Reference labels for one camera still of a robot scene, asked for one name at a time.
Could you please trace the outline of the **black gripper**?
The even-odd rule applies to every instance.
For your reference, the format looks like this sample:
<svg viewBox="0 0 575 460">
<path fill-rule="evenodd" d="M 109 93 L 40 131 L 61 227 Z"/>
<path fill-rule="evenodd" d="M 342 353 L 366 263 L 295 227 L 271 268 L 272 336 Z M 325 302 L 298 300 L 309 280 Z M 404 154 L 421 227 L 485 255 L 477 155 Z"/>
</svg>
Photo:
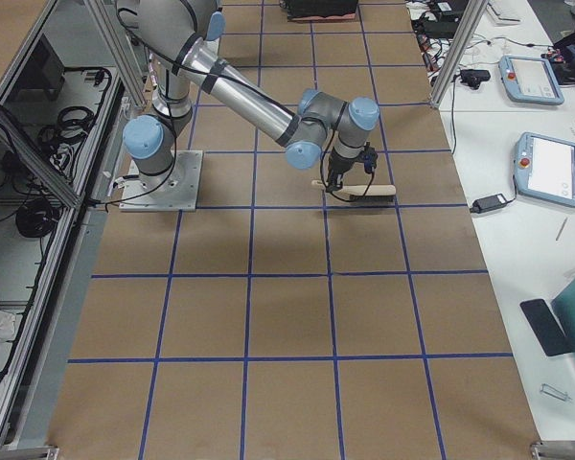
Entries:
<svg viewBox="0 0 575 460">
<path fill-rule="evenodd" d="M 325 182 L 325 192 L 334 193 L 339 192 L 344 188 L 343 176 L 353 167 L 357 162 L 356 157 L 347 158 L 339 154 L 337 151 L 332 151 L 328 163 L 328 175 Z"/>
</svg>

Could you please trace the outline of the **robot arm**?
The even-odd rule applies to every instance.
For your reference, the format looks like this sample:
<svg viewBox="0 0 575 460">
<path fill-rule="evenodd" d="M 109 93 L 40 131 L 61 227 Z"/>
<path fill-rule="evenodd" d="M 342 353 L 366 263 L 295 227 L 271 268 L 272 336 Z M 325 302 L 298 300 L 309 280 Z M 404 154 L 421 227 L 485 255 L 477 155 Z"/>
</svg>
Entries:
<svg viewBox="0 0 575 460">
<path fill-rule="evenodd" d="M 155 107 L 187 104 L 195 84 L 283 147 L 292 167 L 318 165 L 314 187 L 342 201 L 395 194 L 392 185 L 344 182 L 356 163 L 369 176 L 376 172 L 378 155 L 368 141 L 380 117 L 375 101 L 347 102 L 315 89 L 303 93 L 296 111 L 275 101 L 209 48 L 225 29 L 219 1 L 129 1 L 116 15 L 161 66 Z"/>
</svg>

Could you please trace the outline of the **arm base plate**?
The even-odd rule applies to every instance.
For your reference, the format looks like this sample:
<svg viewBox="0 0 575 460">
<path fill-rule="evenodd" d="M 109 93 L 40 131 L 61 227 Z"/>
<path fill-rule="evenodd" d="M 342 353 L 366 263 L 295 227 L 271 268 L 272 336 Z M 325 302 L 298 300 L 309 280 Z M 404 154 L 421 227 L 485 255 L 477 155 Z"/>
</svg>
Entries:
<svg viewBox="0 0 575 460">
<path fill-rule="evenodd" d="M 193 212 L 197 205 L 202 150 L 178 150 L 176 164 L 158 176 L 140 174 L 133 160 L 128 173 L 136 178 L 123 188 L 119 208 L 124 212 Z"/>
</svg>

